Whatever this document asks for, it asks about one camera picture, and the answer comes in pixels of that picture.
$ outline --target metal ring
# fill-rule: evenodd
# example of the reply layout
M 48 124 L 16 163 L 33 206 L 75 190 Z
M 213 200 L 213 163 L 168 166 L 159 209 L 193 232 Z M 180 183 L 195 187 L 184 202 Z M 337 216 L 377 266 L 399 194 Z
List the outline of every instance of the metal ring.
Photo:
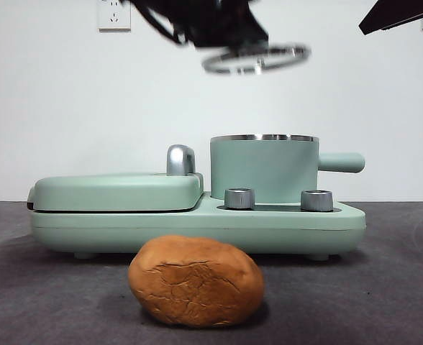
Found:
M 213 137 L 210 139 L 210 142 L 226 140 L 292 140 L 297 142 L 319 142 L 319 138 L 317 137 L 296 134 L 233 134 Z
M 243 47 L 238 50 L 229 50 L 224 54 L 209 57 L 202 62 L 205 71 L 218 74 L 262 74 L 268 70 L 288 67 L 305 61 L 310 54 L 307 47 L 289 45 L 285 47 L 264 47 L 260 45 Z M 267 63 L 266 58 L 283 56 L 284 60 L 276 63 Z M 228 63 L 242 58 L 255 58 L 251 64 L 242 64 L 235 67 L 219 67 L 220 63 Z

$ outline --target mint green breakfast machine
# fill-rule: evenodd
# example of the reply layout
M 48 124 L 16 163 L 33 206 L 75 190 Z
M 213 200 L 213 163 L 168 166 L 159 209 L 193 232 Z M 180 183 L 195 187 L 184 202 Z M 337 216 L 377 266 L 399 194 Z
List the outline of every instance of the mint green breakfast machine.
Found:
M 317 189 L 318 170 L 358 173 L 361 155 L 319 154 L 316 137 L 286 134 L 215 137 L 210 149 L 211 192 L 184 145 L 168 149 L 165 173 L 41 179 L 27 202 L 32 233 L 77 258 L 134 253 L 151 238 L 182 234 L 323 260 L 362 239 L 365 214 Z

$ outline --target gray table surface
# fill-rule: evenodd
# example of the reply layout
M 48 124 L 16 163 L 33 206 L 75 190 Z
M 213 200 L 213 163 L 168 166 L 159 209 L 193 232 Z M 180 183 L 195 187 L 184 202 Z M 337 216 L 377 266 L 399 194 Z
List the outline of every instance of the gray table surface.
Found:
M 359 247 L 328 262 L 253 255 L 260 310 L 231 328 L 164 326 L 127 285 L 133 254 L 76 260 L 29 230 L 24 203 L 0 202 L 0 344 L 423 344 L 423 203 L 364 210 Z

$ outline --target appliance base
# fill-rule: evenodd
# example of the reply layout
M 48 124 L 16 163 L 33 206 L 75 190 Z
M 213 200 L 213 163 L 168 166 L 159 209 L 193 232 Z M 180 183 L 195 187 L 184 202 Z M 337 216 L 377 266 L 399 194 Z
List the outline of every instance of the appliance base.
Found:
M 57 252 L 89 259 L 98 253 L 135 253 L 167 234 L 205 236 L 251 254 L 304 254 L 312 260 L 355 249 L 365 214 L 342 203 L 333 212 L 301 211 L 299 203 L 258 205 L 255 211 L 224 209 L 204 193 L 194 208 L 174 212 L 65 213 L 33 211 L 36 240 Z

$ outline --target bread roll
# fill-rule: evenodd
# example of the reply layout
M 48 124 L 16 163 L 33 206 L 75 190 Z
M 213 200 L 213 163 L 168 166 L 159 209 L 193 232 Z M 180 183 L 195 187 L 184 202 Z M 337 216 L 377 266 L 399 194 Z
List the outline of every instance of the bread roll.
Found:
M 246 253 L 203 237 L 151 239 L 130 264 L 128 280 L 156 319 L 197 328 L 242 323 L 264 291 L 263 275 Z

